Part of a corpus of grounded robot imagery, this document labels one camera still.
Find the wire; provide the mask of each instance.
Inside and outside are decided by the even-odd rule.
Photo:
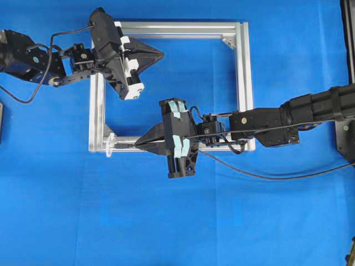
[[[308,131],[308,130],[315,129],[317,126],[319,126],[319,124],[306,125],[305,127],[299,127],[298,130],[299,131]]]
[[[44,45],[44,44],[42,44],[42,43],[36,43],[35,45],[29,46],[29,47],[27,47],[27,50],[32,50],[32,49],[35,49],[35,48],[38,48],[38,47],[43,47],[43,48],[45,48],[47,50],[47,53],[49,52],[49,47]],[[60,52],[62,50],[61,47],[59,47],[58,45],[55,45],[55,44],[53,44],[53,48],[55,50],[57,50],[58,52]]]
[[[240,144],[240,151],[239,151],[239,150],[235,149],[235,148],[231,145],[231,143],[228,141],[228,139],[227,139],[224,135],[221,135],[221,138],[224,140],[225,143],[227,143],[228,148],[229,148],[232,152],[234,152],[236,155],[240,155],[240,154],[242,154],[242,153],[244,152],[245,143],[244,143],[244,144],[243,144],[243,143]]]
[[[355,120],[355,118],[352,117],[345,117],[346,119],[352,119]],[[324,122],[331,122],[334,121],[334,119],[327,119],[327,120],[319,120],[319,121],[311,121],[311,122],[302,122],[302,123],[297,123],[297,124],[290,124],[290,125],[285,125],[285,126],[275,126],[275,127],[268,127],[268,128],[263,128],[263,129],[246,129],[246,130],[231,130],[231,131],[224,131],[220,133],[210,133],[210,134],[203,134],[203,135],[194,135],[194,136],[187,136],[185,137],[186,139],[192,139],[195,137],[210,137],[210,136],[219,136],[222,134],[228,134],[228,133],[261,133],[265,131],[270,131],[270,130],[277,130],[277,129],[286,129],[289,127],[296,127],[296,126],[303,126],[303,125],[309,125],[309,124],[319,124],[319,123],[324,123]]]
[[[205,119],[201,116],[200,110],[197,106],[192,106],[189,110],[189,112],[192,114],[192,110],[195,109],[198,117],[202,120],[205,121]]]
[[[75,33],[80,33],[80,32],[83,32],[84,30],[87,30],[87,29],[91,29],[93,28],[93,26],[87,26],[87,27],[84,27],[84,28],[81,28],[81,29],[77,29],[77,30],[71,30],[71,31],[68,31],[68,32],[58,32],[58,33],[54,33],[51,37],[50,37],[50,46],[48,48],[48,64],[47,64],[47,67],[45,69],[45,72],[42,76],[42,79],[40,80],[40,82],[38,83],[36,89],[34,90],[33,94],[31,95],[31,97],[28,99],[28,100],[21,100],[19,98],[17,98],[15,95],[13,95],[12,93],[10,93],[7,89],[5,89],[4,87],[0,86],[0,89],[3,90],[6,94],[8,94],[10,97],[12,97],[14,100],[18,101],[19,103],[22,103],[22,104],[29,104],[31,101],[33,101],[34,97],[36,96],[40,86],[43,84],[44,80],[45,80],[45,77],[47,76],[48,72],[49,72],[49,68],[50,68],[50,64],[52,63],[52,50],[53,50],[53,47],[54,47],[54,44],[53,44],[53,39],[55,36],[60,36],[60,35],[67,35],[67,34],[75,34]]]
[[[337,170],[340,170],[342,168],[346,168],[348,166],[353,166],[355,165],[355,162],[353,163],[348,163],[346,165],[341,165],[341,166],[338,166],[338,167],[335,167],[335,168],[332,168],[332,169],[328,169],[328,170],[325,170],[325,171],[322,171],[322,172],[316,172],[316,173],[310,173],[309,175],[303,175],[303,176],[291,176],[291,177],[281,177],[281,178],[275,178],[275,177],[268,177],[268,176],[261,176],[261,175],[257,175],[255,173],[250,173],[250,172],[247,172],[247,171],[244,171],[242,169],[239,169],[239,168],[236,168],[234,166],[231,166],[229,163],[226,163],[224,161],[222,161],[221,159],[218,159],[217,157],[205,152],[205,151],[201,151],[199,150],[200,153],[208,156],[209,158],[212,158],[213,160],[216,160],[217,162],[223,164],[224,166],[236,171],[236,172],[239,172],[239,173],[243,173],[244,175],[247,175],[247,176],[252,176],[252,177],[256,177],[256,178],[260,178],[260,179],[264,179],[264,180],[273,180],[273,181],[286,181],[286,180],[294,180],[294,179],[300,179],[300,178],[306,178],[306,177],[313,177],[313,176],[320,176],[320,175],[324,175],[326,173],[330,173],[330,172],[334,172],[334,171],[337,171]]]

